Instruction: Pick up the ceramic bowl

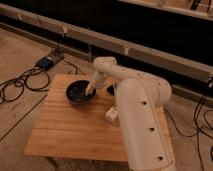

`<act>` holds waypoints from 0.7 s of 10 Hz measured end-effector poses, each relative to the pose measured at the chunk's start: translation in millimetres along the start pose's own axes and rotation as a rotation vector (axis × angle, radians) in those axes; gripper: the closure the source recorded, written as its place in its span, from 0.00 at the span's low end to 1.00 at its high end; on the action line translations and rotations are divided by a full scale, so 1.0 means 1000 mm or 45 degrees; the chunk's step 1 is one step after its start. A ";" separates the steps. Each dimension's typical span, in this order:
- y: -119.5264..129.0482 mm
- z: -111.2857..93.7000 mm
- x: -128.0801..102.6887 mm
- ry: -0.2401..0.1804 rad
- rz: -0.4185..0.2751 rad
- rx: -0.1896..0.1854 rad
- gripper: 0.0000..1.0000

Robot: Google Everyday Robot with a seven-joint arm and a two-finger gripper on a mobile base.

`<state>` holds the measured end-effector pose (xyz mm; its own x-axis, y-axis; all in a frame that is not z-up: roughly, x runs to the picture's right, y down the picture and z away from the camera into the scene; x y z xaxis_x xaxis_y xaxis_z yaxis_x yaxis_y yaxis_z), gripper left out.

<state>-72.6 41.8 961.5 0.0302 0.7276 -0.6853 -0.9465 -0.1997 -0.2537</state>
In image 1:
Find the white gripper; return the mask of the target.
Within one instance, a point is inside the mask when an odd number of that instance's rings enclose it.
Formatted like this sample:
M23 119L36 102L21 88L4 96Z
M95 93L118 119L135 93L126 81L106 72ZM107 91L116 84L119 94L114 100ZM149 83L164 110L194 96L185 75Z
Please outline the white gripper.
M96 71L92 77L92 80L90 84L88 84L86 90L85 90L85 95L88 96L92 94L94 88L95 89L100 89L104 86L105 80L108 78L108 76L102 72Z

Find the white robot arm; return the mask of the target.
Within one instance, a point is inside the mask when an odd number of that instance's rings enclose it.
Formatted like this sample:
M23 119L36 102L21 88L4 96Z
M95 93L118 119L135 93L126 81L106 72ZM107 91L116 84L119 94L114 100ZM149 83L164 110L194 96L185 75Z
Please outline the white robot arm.
M123 67L114 57L97 57L95 73L86 95L101 88L111 76L120 128L132 171L176 171L171 146L166 140L156 108L165 105L172 90L167 80L147 72Z

